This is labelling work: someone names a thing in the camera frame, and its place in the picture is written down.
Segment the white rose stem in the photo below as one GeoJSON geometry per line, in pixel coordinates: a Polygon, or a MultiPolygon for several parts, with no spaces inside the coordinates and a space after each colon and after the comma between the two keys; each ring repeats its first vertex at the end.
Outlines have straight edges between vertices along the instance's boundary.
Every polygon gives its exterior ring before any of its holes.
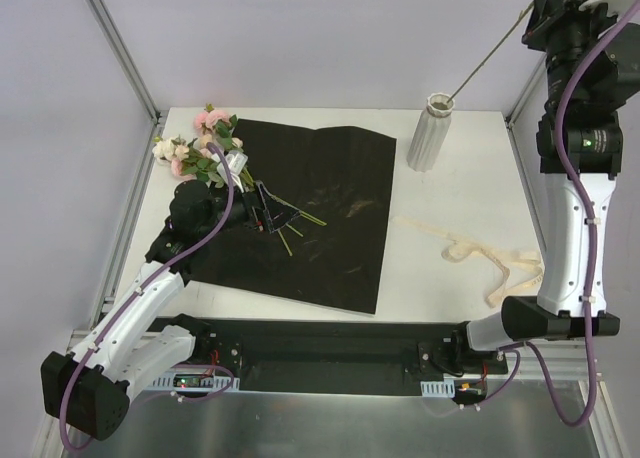
{"type": "Polygon", "coordinates": [[[504,35],[498,40],[498,42],[490,49],[486,56],[475,66],[475,68],[469,73],[464,81],[458,86],[458,88],[449,96],[447,104],[450,104],[454,99],[464,90],[464,88],[475,78],[480,70],[491,60],[496,52],[504,45],[504,43],[510,38],[510,36],[518,29],[522,21],[532,12],[534,2],[531,1],[524,9],[522,9],[514,23],[504,33],[504,35]]]}

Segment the pink white flower bouquet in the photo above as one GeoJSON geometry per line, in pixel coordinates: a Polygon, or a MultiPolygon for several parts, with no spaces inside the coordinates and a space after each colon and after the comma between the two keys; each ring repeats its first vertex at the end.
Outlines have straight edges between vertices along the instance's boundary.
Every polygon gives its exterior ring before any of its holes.
{"type": "MultiPolygon", "coordinates": [[[[181,135],[169,138],[157,136],[153,139],[152,153],[159,163],[171,168],[171,172],[181,181],[198,180],[211,185],[215,191],[233,187],[234,195],[255,190],[255,182],[259,181],[251,175],[248,162],[239,175],[230,173],[225,161],[225,155],[232,150],[239,150],[245,154],[243,141],[234,135],[239,119],[236,115],[214,107],[208,103],[193,120],[196,137],[187,140],[181,135]]],[[[302,219],[317,226],[324,226],[325,221],[297,208],[302,219]]],[[[302,237],[303,233],[296,229],[292,222],[275,234],[278,235],[286,252],[293,254],[283,231],[289,230],[302,237]]]]}

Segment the black wrapping paper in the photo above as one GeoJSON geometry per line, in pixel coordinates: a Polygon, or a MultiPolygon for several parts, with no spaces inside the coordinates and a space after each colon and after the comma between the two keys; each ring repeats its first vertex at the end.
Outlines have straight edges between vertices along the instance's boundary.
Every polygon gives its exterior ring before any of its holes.
{"type": "Polygon", "coordinates": [[[208,245],[197,282],[372,314],[376,310],[396,141],[354,126],[317,130],[242,119],[250,175],[319,219],[281,233],[245,226],[208,245]]]}

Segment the cream printed ribbon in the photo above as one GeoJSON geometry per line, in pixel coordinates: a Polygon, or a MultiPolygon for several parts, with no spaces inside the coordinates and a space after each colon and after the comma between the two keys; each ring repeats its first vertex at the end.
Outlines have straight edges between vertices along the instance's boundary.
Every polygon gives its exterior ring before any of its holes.
{"type": "Polygon", "coordinates": [[[441,251],[441,258],[446,262],[461,264],[471,257],[487,260],[499,272],[497,283],[484,295],[484,301],[490,309],[497,309],[508,296],[531,291],[543,281],[544,266],[539,251],[495,248],[470,237],[401,215],[394,216],[392,222],[445,240],[448,245],[441,251]]]}

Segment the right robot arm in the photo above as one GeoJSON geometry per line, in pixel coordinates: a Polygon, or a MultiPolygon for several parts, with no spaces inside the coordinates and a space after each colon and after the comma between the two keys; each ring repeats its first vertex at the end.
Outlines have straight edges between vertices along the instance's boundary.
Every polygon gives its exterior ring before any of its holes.
{"type": "Polygon", "coordinates": [[[621,170],[618,111],[639,90],[639,0],[533,0],[523,44],[545,56],[548,98],[536,134],[548,200],[544,276],[463,323],[452,365],[473,372],[494,352],[533,339],[591,341],[620,330],[602,285],[606,221],[621,170]]]}

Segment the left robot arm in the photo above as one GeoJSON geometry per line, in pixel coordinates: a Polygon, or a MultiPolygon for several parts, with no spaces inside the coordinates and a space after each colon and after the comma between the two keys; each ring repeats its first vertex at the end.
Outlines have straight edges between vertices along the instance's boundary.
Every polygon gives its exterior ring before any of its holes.
{"type": "Polygon", "coordinates": [[[275,233],[300,215],[262,182],[250,191],[215,190],[196,180],[178,185],[164,227],[124,299],[69,352],[52,352],[41,365],[45,411],[57,419],[64,446],[77,448],[69,428],[95,440],[109,438],[131,402],[169,368],[210,364],[212,328],[185,314],[149,343],[139,343],[190,282],[209,241],[235,227],[275,233]]]}

